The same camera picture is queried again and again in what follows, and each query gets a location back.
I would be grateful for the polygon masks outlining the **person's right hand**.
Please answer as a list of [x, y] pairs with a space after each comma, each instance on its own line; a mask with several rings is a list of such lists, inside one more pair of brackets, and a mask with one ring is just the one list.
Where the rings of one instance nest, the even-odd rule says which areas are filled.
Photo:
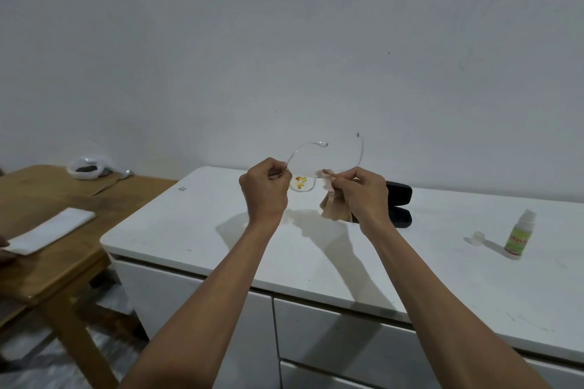
[[[360, 178], [361, 181], [369, 181], [369, 179], [376, 179], [377, 178], [377, 179], [380, 179], [382, 181], [381, 186], [382, 187], [385, 186], [385, 183], [384, 183], [385, 179], [381, 175], [376, 174], [376, 173], [371, 172], [371, 171], [368, 171], [368, 170], [365, 170], [364, 168], [361, 168], [361, 167], [354, 167], [353, 169], [351, 169], [349, 171], [345, 171], [345, 172], [341, 172], [341, 173], [337, 173], [337, 174], [354, 174], [355, 176]], [[358, 216], [359, 213], [364, 213], [364, 211], [358, 210], [359, 208], [364, 207], [364, 204], [366, 203], [366, 200], [367, 200], [367, 195], [366, 195], [367, 191], [365, 190], [365, 188], [361, 184], [357, 184], [357, 185], [349, 187], [349, 188], [337, 188], [337, 189], [340, 189], [343, 192], [345, 200], [348, 202], [349, 207], [350, 207], [350, 211], [352, 213], [354, 213], [356, 216]], [[390, 230], [391, 227], [393, 227], [391, 222], [366, 224], [364, 222], [364, 217], [360, 217], [360, 219], [362, 220], [362, 222], [359, 223], [361, 231], [369, 239], [376, 237], [376, 235], [379, 233], [385, 233], [388, 230]]]

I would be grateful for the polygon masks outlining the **person's left hand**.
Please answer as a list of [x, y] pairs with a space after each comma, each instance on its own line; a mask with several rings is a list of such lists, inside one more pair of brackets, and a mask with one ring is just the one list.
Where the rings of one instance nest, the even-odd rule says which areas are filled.
[[277, 227], [288, 206], [290, 181], [272, 180], [273, 168], [288, 168], [283, 161], [268, 157], [239, 177], [251, 224]]

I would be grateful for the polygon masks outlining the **beige cleaning cloth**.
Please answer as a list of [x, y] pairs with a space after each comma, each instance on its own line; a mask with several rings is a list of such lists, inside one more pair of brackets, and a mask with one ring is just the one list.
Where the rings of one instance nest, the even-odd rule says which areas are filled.
[[335, 177], [334, 172], [324, 169], [318, 170], [315, 174], [317, 178], [324, 181], [324, 189], [326, 190], [326, 195], [319, 205], [322, 210], [321, 216], [332, 221], [353, 222], [353, 215], [343, 192], [334, 188], [332, 184]]

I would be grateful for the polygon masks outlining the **clear frameless glasses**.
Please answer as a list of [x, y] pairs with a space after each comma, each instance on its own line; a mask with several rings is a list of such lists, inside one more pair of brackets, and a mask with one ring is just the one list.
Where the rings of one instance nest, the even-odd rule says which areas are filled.
[[288, 191], [308, 193], [325, 182], [327, 172], [344, 172], [360, 165], [365, 150], [362, 133], [335, 137], [329, 141], [300, 143], [285, 159], [291, 173]]

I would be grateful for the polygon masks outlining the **person's left forearm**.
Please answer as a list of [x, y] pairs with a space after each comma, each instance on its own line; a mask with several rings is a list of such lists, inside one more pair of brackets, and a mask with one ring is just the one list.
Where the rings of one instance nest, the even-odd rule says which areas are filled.
[[212, 389], [280, 221], [276, 215], [250, 219], [233, 249], [150, 340], [119, 389]]

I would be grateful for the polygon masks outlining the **person's right forearm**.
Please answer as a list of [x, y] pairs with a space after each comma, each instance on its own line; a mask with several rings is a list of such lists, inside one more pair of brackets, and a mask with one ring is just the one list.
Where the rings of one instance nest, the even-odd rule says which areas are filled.
[[445, 389], [552, 389], [439, 280], [387, 216], [359, 217]]

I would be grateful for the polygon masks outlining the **black glasses case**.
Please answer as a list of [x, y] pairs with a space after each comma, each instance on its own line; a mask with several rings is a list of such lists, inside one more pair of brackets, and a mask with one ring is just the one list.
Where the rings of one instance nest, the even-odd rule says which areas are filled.
[[382, 187], [380, 179], [369, 179], [360, 181], [367, 191], [367, 200], [363, 208], [364, 211], [356, 216], [351, 213], [350, 223], [361, 223], [360, 217], [364, 217], [364, 222], [368, 223], [388, 223], [391, 222], [396, 229], [406, 229], [412, 224], [412, 216], [408, 205], [412, 198], [412, 187], [396, 182], [385, 181]]

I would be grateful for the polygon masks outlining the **white cabinet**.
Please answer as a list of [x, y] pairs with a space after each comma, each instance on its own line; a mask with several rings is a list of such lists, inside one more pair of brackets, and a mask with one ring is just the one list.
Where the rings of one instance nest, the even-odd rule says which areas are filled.
[[[100, 239], [149, 338], [244, 232], [242, 173], [202, 167]], [[439, 389], [373, 246], [321, 217], [325, 194], [289, 193], [215, 388]], [[584, 389], [584, 204], [414, 189], [406, 209], [399, 232], [449, 290], [554, 388]], [[511, 260], [526, 209], [536, 225]]]

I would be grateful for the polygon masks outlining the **white green-label spray bottle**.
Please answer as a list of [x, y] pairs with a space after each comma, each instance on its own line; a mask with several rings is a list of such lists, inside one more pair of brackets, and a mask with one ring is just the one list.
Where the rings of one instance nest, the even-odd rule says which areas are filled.
[[511, 260], [520, 260], [533, 234], [536, 225], [536, 212], [526, 209], [513, 226], [504, 246], [505, 255]]

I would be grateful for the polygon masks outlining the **clear plastic bag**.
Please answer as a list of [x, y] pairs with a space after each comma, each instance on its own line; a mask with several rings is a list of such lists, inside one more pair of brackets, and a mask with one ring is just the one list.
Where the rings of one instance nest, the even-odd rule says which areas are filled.
[[93, 181], [113, 173], [112, 150], [92, 137], [71, 137], [64, 149], [66, 172], [79, 181]]

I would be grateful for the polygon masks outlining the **wooden table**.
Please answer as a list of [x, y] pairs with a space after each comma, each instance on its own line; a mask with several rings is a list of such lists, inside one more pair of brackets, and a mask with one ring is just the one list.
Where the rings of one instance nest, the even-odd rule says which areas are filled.
[[56, 165], [33, 165], [0, 177], [0, 238], [22, 235], [66, 208], [96, 215], [40, 251], [0, 265], [0, 297], [20, 304], [16, 313], [0, 317], [0, 328], [36, 312], [93, 389], [116, 389], [119, 382], [78, 315], [80, 300], [74, 296], [111, 263], [101, 236], [177, 183], [145, 176], [116, 184], [112, 179], [79, 181]]

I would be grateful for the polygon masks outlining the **white folded cloth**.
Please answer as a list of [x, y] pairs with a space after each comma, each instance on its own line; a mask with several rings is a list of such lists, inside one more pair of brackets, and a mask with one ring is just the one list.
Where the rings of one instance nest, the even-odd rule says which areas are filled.
[[0, 248], [0, 251], [20, 256], [31, 255], [77, 230], [95, 217], [96, 214], [91, 211], [66, 208], [32, 230], [10, 239], [8, 246]]

